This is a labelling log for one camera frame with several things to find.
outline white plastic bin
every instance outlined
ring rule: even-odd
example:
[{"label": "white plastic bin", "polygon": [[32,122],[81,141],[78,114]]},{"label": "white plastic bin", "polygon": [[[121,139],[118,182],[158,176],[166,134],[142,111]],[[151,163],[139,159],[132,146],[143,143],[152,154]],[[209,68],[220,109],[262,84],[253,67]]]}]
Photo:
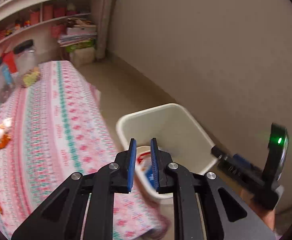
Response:
[{"label": "white plastic bin", "polygon": [[[194,117],[178,104],[166,104],[127,114],[119,119],[116,131],[124,147],[128,149],[131,138],[137,146],[149,146],[156,137],[158,147],[171,154],[174,162],[191,172],[206,173],[217,161],[210,153],[214,143]],[[170,199],[172,194],[158,194],[150,185],[138,165],[136,175],[149,196],[157,201]]]}]

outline white object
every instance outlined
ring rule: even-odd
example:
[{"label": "white object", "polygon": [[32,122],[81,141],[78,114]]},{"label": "white object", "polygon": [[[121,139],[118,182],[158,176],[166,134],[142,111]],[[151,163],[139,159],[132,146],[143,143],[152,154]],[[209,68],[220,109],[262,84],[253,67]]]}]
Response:
[{"label": "white object", "polygon": [[67,11],[76,11],[76,6],[72,2],[69,2],[67,4]]},{"label": "white object", "polygon": [[75,68],[87,65],[95,60],[95,49],[93,47],[84,49],[75,49],[69,53],[70,61]]},{"label": "white object", "polygon": [[92,25],[89,27],[73,27],[67,28],[67,35],[94,34],[96,33],[96,31],[96,25]]},{"label": "white object", "polygon": [[[18,70],[18,80],[23,87],[28,87],[33,84],[34,81],[27,82],[26,75],[35,71],[35,68],[38,68],[38,60],[36,49],[34,46],[33,40],[27,40],[17,45],[14,48],[14,61],[16,68]],[[40,74],[36,76],[36,81],[39,80]]]},{"label": "white object", "polygon": [[4,133],[9,132],[12,126],[12,118],[6,118],[3,120],[3,123],[0,124],[0,138],[4,135]]},{"label": "white object", "polygon": [[[197,174],[203,175],[217,161],[210,153],[213,141],[194,117],[178,104],[127,114],[117,122],[116,132],[124,149],[128,149],[131,138],[136,139],[137,146],[144,146],[150,145],[150,140],[155,137],[158,147],[169,152],[174,162]],[[172,203],[172,194],[158,194],[138,165],[135,172],[152,200]]]}]

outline stacked books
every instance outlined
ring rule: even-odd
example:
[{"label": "stacked books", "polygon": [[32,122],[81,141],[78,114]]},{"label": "stacked books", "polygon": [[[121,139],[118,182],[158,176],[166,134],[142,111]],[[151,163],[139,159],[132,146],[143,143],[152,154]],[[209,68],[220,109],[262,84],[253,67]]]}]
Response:
[{"label": "stacked books", "polygon": [[97,27],[91,21],[80,18],[69,18],[66,34],[62,34],[59,37],[58,43],[61,47],[87,42],[95,44],[96,38]]},{"label": "stacked books", "polygon": [[77,44],[84,41],[89,41],[96,39],[97,33],[94,34],[78,34],[78,35],[65,35],[62,34],[59,37],[58,43],[61,47],[66,47],[69,45]]}]

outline beige floor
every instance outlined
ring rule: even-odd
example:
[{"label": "beige floor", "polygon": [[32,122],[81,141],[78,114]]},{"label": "beige floor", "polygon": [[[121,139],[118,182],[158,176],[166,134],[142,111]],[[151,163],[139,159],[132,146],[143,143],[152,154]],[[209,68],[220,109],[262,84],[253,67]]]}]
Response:
[{"label": "beige floor", "polygon": [[[122,146],[116,134],[116,123],[120,117],[175,102],[172,98],[163,96],[162,90],[145,84],[145,78],[129,73],[122,64],[113,63],[109,59],[82,66],[78,71],[101,92],[101,114],[119,151]],[[174,239],[173,206],[161,206],[161,213],[172,218],[164,240]]]}]

